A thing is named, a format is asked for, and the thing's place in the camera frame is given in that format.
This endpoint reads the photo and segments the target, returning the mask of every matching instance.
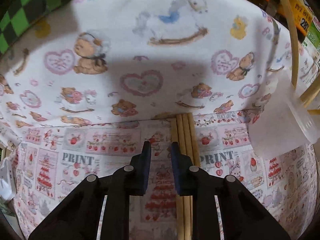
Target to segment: checkered pattern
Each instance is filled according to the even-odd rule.
[[[70,0],[14,0],[0,21],[0,57],[38,19]]]

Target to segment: wooden stick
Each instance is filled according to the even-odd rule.
[[[177,127],[178,127],[178,137],[179,137],[179,147],[183,155],[186,153],[186,142],[184,137],[182,115],[177,114]],[[191,239],[191,209],[190,209],[190,197],[183,197],[183,212],[184,212],[184,239]]]
[[[177,127],[178,127],[180,152],[183,155],[187,155],[187,152],[186,152],[186,141],[185,141],[185,138],[184,138],[182,115],[181,114],[177,114],[176,115],[176,119],[177,119]]]
[[[300,100],[307,107],[320,91],[320,75],[313,81],[310,87],[300,96]]]
[[[299,72],[299,47],[298,47],[298,34],[297,28],[294,23],[294,17],[292,13],[292,8],[289,0],[280,0],[283,6],[284,15],[287,19],[288,29],[291,39],[291,51],[292,51],[292,75],[291,83],[296,89],[298,81],[298,72]]]
[[[311,109],[308,110],[308,113],[313,115],[320,114],[320,109]]]
[[[201,166],[200,152],[199,152],[199,147],[196,139],[196,129],[195,129],[192,113],[188,113],[188,120],[189,120],[189,127],[190,127],[194,165],[200,167]]]
[[[171,121],[171,140],[172,142],[179,142],[177,120]],[[183,219],[183,197],[176,195],[176,209],[177,209],[177,235],[178,240],[184,239],[184,219]]]
[[[194,164],[188,114],[182,115],[182,122],[183,122],[184,138],[186,141],[187,155],[190,157],[192,164]]]
[[[190,157],[192,164],[194,164],[193,161],[193,150],[192,150],[192,143],[191,143],[191,136],[190,136],[190,127],[189,127],[189,120],[188,120],[188,114],[182,114],[182,122],[183,122],[183,131],[184,131],[184,138],[186,141],[186,150],[187,155]],[[191,234],[192,234],[192,219],[193,219],[193,200],[192,196],[190,196],[190,225],[191,225]]]

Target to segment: patterned fabric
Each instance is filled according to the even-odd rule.
[[[306,88],[318,69],[299,52]],[[72,0],[2,57],[0,112],[23,138],[30,127],[263,108],[290,67],[288,31],[246,0]]]
[[[259,115],[246,110],[194,116],[201,168],[213,176],[234,175],[294,240],[306,230],[316,209],[315,152],[310,144],[273,159],[258,157],[247,124]]]
[[[38,19],[70,0],[14,0],[0,21],[0,58]]]
[[[194,116],[201,167],[213,176],[236,176],[294,240],[311,222],[316,206],[313,146],[262,160],[252,150],[246,128],[256,114],[247,110]],[[175,240],[168,120],[29,128],[10,155],[17,185],[13,203],[24,235],[28,238],[86,176],[107,176],[129,164],[144,141],[152,147],[148,190],[130,199],[130,239]]]

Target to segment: pink heart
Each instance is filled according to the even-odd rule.
[[[223,170],[217,170],[217,171],[216,171],[216,174],[217,174],[218,176],[221,176],[222,173],[223,173]]]
[[[44,65],[53,74],[64,75],[73,69],[75,55],[70,49],[65,49],[60,53],[49,51],[44,55]]]
[[[26,90],[24,94],[20,94],[21,101],[31,108],[39,108],[41,106],[40,98],[30,90]]]
[[[120,78],[121,87],[135,96],[147,97],[158,92],[163,84],[163,77],[157,70],[147,70],[140,75],[126,74]]]
[[[256,94],[258,92],[259,88],[260,88],[260,84],[258,84],[258,83],[255,85],[251,85],[251,84],[244,85],[239,90],[238,96],[242,99],[248,98],[248,97]]]
[[[228,74],[239,63],[238,57],[232,57],[227,50],[219,50],[211,58],[211,68],[217,75]]]

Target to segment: white strip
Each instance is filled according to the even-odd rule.
[[[221,211],[220,211],[220,205],[218,196],[214,196],[214,200],[216,202],[216,208],[217,208],[217,214],[218,214],[218,222],[219,222],[219,229],[220,229],[220,240],[224,240],[224,234],[223,234],[223,224],[221,219]]]
[[[100,236],[101,236],[102,221],[103,221],[104,210],[106,208],[107,198],[108,198],[108,196],[104,197],[103,204],[102,204],[99,225],[98,225],[98,232],[97,232],[97,240],[100,240]]]

